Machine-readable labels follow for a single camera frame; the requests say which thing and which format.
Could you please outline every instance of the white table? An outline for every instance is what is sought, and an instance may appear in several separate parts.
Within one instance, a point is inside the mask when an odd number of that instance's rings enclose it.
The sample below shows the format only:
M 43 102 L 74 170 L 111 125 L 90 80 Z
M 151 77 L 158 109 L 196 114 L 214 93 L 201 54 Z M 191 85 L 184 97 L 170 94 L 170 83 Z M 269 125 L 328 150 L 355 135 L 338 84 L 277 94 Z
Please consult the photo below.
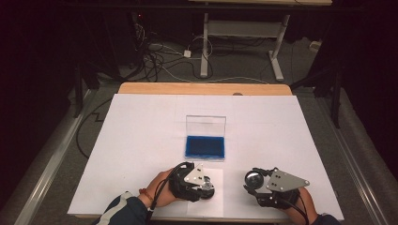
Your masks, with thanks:
M 159 171 L 185 161 L 187 114 L 226 116 L 225 161 L 195 161 L 204 164 L 216 192 L 208 201 L 157 208 L 153 219 L 288 221 L 243 188 L 252 167 L 278 167 L 309 180 L 318 212 L 344 219 L 296 97 L 197 94 L 115 95 L 68 214 L 97 217 L 116 196 L 138 195 Z
M 193 2 L 229 3 L 229 4 L 262 4 L 262 5 L 285 5 L 285 6 L 330 6 L 331 0 L 190 0 Z M 209 20 L 205 13 L 203 31 L 203 54 L 201 61 L 201 77 L 207 77 L 208 66 L 208 36 L 234 36 L 254 38 L 277 38 L 273 51 L 268 52 L 276 81 L 284 80 L 281 67 L 278 62 L 278 53 L 281 48 L 284 32 L 286 31 L 290 15 L 284 15 L 281 22 L 241 22 Z

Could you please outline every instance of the floor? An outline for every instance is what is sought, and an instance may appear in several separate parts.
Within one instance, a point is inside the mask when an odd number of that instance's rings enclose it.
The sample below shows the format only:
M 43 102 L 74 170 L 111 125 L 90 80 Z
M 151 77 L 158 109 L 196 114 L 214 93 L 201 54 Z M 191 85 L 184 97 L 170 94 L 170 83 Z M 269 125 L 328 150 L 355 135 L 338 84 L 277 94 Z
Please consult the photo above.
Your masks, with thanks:
M 271 39 L 252 38 L 215 40 L 209 58 L 211 77 L 201 79 L 198 77 L 199 60 L 177 60 L 186 47 L 158 42 L 151 48 L 156 52 L 153 55 L 157 62 L 163 62 L 162 71 L 156 73 L 147 61 L 149 75 L 141 72 L 130 79 L 138 82 L 277 83 L 265 51 L 271 50 L 273 43 Z M 278 57 L 285 77 L 282 83 L 290 84 L 306 76 L 316 57 L 316 53 L 308 49 L 310 43 L 303 39 L 283 44 Z M 193 51 L 192 58 L 198 57 L 200 53 Z M 132 70 L 129 65 L 120 66 L 122 75 Z M 69 216 L 67 211 L 87 162 L 84 155 L 89 156 L 108 110 L 107 100 L 120 85 L 104 74 L 99 74 L 99 81 L 99 90 L 87 90 L 84 110 L 78 118 L 73 118 L 75 107 L 71 105 L 0 213 L 0 224 L 89 224 L 94 220 Z M 293 90 L 342 208 L 345 218 L 342 224 L 393 224 L 398 221 L 397 182 L 366 135 L 349 97 L 343 90 L 339 114 L 341 128 L 337 129 L 329 119 L 330 98 L 316 98 L 312 91 L 311 87 Z

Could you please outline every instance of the gray floor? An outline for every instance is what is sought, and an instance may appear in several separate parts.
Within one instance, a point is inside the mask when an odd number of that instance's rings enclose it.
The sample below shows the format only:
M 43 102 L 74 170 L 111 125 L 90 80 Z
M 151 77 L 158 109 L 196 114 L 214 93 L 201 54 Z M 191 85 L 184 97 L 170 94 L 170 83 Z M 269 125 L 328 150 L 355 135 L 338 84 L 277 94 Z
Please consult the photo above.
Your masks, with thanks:
M 214 44 L 210 63 L 213 69 L 212 82 L 219 83 L 276 83 L 273 76 L 267 50 L 271 50 L 273 41 L 267 39 L 260 46 L 234 46 L 232 52 L 228 43 Z M 167 43 L 164 51 L 178 51 L 185 48 Z M 290 84 L 306 76 L 315 53 L 308 50 L 310 41 L 303 39 L 295 44 L 284 43 L 278 60 L 281 65 L 285 81 Z M 171 54 L 162 53 L 167 60 L 178 58 Z M 199 75 L 199 60 L 185 60 L 193 63 L 194 72 Z M 123 74 L 130 72 L 127 66 L 120 66 Z M 106 99 L 117 92 L 119 83 L 112 82 L 104 75 L 99 75 L 101 86 L 98 91 L 91 91 L 85 101 L 87 114 L 94 110 Z M 192 76 L 191 64 L 183 63 L 160 72 L 158 82 L 210 82 L 199 80 Z M 398 185 L 388 171 L 381 157 L 375 150 L 366 134 L 360 120 L 355 115 L 344 90 L 341 97 L 340 129 L 334 128 L 329 120 L 329 99 L 315 98 L 312 88 L 298 88 L 294 90 L 298 97 L 309 129 L 314 138 L 319 155 L 325 165 L 330 182 L 338 196 L 338 202 L 343 210 L 345 221 L 343 224 L 394 224 L 398 221 Z M 99 120 L 104 118 L 109 103 L 96 110 Z M 32 190 L 45 171 L 56 149 L 68 139 L 70 128 L 76 123 L 73 119 L 74 106 L 60 123 L 52 138 L 43 147 L 29 171 L 15 189 L 8 204 L 0 213 L 0 224 L 14 224 L 32 194 Z M 79 137 L 80 146 L 86 154 L 90 154 L 100 132 L 102 123 L 96 122 L 96 116 L 91 115 L 82 126 Z M 32 217 L 31 224 L 89 224 L 92 218 L 82 219 L 67 215 L 70 201 L 84 170 L 87 160 L 79 152 L 75 139 L 72 139 L 63 157 L 62 164 L 57 170 L 54 180 L 51 180 L 48 190 L 44 190 L 44 199 L 38 200 L 38 211 Z M 186 222 L 157 222 L 156 224 L 204 224 Z

